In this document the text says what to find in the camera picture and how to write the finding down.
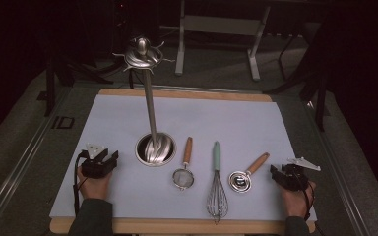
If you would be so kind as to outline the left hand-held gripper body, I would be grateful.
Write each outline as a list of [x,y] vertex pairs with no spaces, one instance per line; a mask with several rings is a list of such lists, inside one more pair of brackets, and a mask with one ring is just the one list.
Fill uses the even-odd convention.
[[82,173],[85,177],[100,179],[109,174],[116,166],[117,161],[111,159],[103,159],[103,151],[107,147],[86,144],[85,157],[82,163]]

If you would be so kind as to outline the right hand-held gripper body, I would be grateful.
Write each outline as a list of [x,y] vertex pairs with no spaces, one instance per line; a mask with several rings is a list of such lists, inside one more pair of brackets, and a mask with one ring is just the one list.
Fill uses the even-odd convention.
[[288,164],[282,166],[282,172],[284,173],[281,186],[290,191],[306,190],[308,185],[308,177],[304,173],[304,169],[311,169],[315,171],[320,171],[321,167],[315,165],[305,159],[300,158],[289,158]]

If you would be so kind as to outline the wooden handled steel ladle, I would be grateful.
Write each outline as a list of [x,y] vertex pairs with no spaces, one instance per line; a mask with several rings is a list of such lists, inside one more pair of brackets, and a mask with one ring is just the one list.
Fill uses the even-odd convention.
[[234,171],[228,177],[230,188],[237,193],[246,193],[252,187],[251,175],[270,157],[267,152],[260,155],[245,171]]

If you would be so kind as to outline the steel utensil rack with hooks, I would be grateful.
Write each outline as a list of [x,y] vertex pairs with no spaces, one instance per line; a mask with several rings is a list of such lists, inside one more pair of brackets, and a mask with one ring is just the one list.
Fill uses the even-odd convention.
[[157,129],[152,88],[153,68],[163,61],[163,54],[159,47],[153,47],[147,38],[139,37],[125,53],[114,56],[124,58],[125,71],[140,71],[143,77],[150,132],[137,141],[136,156],[147,166],[165,165],[174,157],[176,143],[171,135]]

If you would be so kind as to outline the green handled wire whisk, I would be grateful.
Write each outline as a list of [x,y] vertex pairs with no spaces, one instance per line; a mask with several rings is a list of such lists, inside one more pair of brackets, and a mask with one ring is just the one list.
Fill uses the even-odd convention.
[[207,212],[218,224],[228,213],[228,202],[221,182],[221,145],[215,142],[213,146],[214,176],[207,197]]

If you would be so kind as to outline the wooden handled mesh strainer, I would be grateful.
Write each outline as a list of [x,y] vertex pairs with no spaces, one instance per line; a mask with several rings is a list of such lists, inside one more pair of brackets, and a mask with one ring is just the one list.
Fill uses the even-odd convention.
[[176,169],[172,174],[172,180],[174,185],[180,190],[186,190],[190,188],[194,183],[194,175],[188,169],[188,165],[192,156],[193,138],[189,137],[186,141],[185,150],[183,154],[183,167]]

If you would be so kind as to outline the person's left hand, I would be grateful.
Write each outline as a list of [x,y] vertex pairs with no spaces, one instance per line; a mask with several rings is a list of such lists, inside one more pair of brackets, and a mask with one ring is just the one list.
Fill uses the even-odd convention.
[[79,177],[79,191],[84,199],[106,200],[108,196],[109,183],[112,174],[109,173],[103,178],[93,179],[85,177],[82,173],[82,167],[77,169]]

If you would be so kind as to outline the person's right hand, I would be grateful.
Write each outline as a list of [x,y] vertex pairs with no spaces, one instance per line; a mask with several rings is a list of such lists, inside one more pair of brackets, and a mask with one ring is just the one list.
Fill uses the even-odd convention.
[[283,187],[279,187],[285,212],[287,216],[299,216],[306,219],[309,210],[313,206],[315,199],[316,184],[312,181],[308,182],[308,187],[305,191],[290,191]]

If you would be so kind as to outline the white work mat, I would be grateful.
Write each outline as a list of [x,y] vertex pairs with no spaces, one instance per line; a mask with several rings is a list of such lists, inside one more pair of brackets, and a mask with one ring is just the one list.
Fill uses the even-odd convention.
[[[246,170],[264,152],[270,155],[252,175],[248,192],[224,189],[227,219],[284,219],[280,190],[270,167],[287,163],[294,152],[276,103],[158,97],[154,105],[158,129],[176,142],[175,156],[163,166],[147,166],[136,156],[137,141],[149,131],[146,102],[139,96],[98,95],[78,141],[78,149],[95,144],[119,152],[108,196],[115,217],[209,218],[213,146],[219,142],[223,182],[232,172]],[[194,183],[180,190],[172,174],[183,167],[189,137],[193,146],[188,169]]]

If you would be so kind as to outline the dark metal stand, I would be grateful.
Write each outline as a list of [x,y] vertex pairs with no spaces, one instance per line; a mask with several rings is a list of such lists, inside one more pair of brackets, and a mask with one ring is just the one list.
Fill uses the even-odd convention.
[[101,75],[113,72],[118,68],[119,64],[114,63],[113,65],[101,69],[91,69],[66,55],[50,56],[46,62],[45,91],[42,91],[37,98],[38,100],[46,102],[44,115],[49,116],[55,107],[55,78],[58,78],[63,85],[70,87],[75,82],[71,71],[76,71],[97,83],[112,84],[112,81],[104,79]]
[[303,37],[305,42],[308,44],[308,48],[299,62],[296,69],[287,78],[284,73],[284,67],[282,62],[282,56],[284,52],[288,49],[294,40],[292,37],[287,45],[283,48],[282,52],[278,57],[278,65],[282,73],[285,83],[276,88],[271,88],[264,91],[264,94],[278,94],[287,89],[290,89],[300,83],[304,83],[304,87],[299,93],[299,98],[302,101],[307,101],[309,105],[312,105],[312,99],[314,96],[316,98],[315,109],[315,123],[321,132],[324,132],[323,116],[325,109],[325,98],[326,98],[326,87],[327,87],[327,77],[320,75],[316,69],[313,69],[310,65],[310,54],[311,44],[320,28],[321,24],[316,22],[304,22],[299,25],[299,34]]

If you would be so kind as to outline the metal floor rail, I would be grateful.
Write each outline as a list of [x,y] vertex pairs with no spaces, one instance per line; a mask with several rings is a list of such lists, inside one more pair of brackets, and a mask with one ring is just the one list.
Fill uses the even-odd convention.
[[17,190],[19,184],[21,183],[27,169],[29,168],[36,152],[38,151],[44,139],[44,136],[50,129],[50,124],[55,120],[56,113],[58,112],[66,97],[69,95],[70,91],[71,90],[69,88],[63,88],[59,91],[52,110],[47,116],[42,117],[42,120],[35,130],[29,144],[23,150],[23,153],[17,160],[17,163],[11,169],[6,179],[0,186],[0,216],[5,210],[8,202],[11,200],[13,194]]
[[319,139],[320,145],[322,146],[323,152],[326,156],[331,178],[335,183],[339,198],[342,201],[342,206],[346,211],[346,215],[353,228],[353,232],[356,234],[356,236],[370,236],[366,223],[357,206],[357,202],[352,195],[351,188],[347,183],[346,176],[341,170],[340,163],[335,155],[333,146],[329,142],[327,133],[321,131],[316,124],[314,124],[313,129],[316,132],[317,138]]

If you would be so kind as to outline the white metal frame stand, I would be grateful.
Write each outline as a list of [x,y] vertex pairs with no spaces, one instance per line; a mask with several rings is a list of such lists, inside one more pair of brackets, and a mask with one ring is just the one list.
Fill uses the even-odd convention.
[[180,0],[179,14],[179,42],[175,64],[175,74],[181,76],[184,70],[185,59],[185,32],[209,32],[222,34],[236,34],[254,36],[254,44],[247,50],[247,58],[253,81],[260,81],[261,76],[257,63],[257,51],[264,35],[264,29],[271,12],[271,7],[266,6],[260,20],[232,19],[185,13],[185,0]]

